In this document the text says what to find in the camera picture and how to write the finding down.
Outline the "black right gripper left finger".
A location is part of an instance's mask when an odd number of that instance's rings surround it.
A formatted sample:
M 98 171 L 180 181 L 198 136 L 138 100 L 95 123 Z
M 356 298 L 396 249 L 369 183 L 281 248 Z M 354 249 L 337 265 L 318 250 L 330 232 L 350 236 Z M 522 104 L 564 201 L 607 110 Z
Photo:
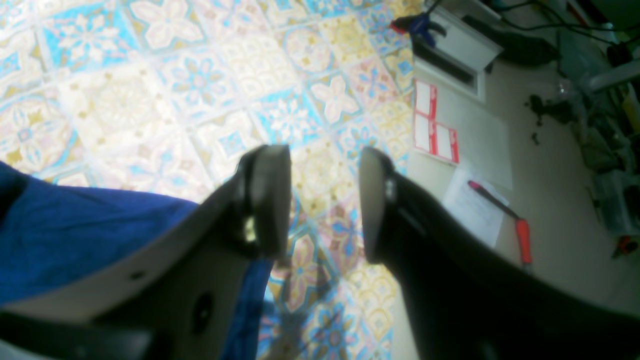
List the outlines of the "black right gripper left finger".
M 194 212 L 136 253 L 1 308 L 19 359 L 215 360 L 252 262 L 287 251 L 288 145 L 262 145 Z

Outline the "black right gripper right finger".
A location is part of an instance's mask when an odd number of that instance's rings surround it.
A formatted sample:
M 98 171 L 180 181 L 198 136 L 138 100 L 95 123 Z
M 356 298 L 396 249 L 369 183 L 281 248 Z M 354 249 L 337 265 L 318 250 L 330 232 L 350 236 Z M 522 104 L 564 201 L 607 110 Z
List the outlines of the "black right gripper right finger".
M 562 292 L 481 244 L 386 153 L 359 161 L 365 258 L 398 281 L 425 360 L 637 360 L 639 320 Z

